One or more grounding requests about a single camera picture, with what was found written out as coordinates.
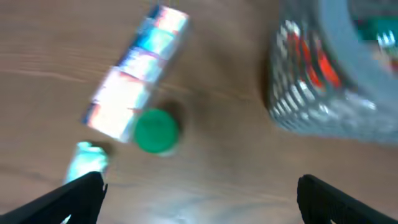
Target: snack package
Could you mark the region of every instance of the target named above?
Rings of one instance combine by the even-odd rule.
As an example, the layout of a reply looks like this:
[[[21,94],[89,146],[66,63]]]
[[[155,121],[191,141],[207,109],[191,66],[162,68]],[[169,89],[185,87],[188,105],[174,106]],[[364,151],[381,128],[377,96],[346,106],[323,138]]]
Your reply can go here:
[[[153,8],[92,97],[83,123],[128,142],[134,118],[145,109],[150,90],[176,51],[188,19],[185,13],[169,7]]]

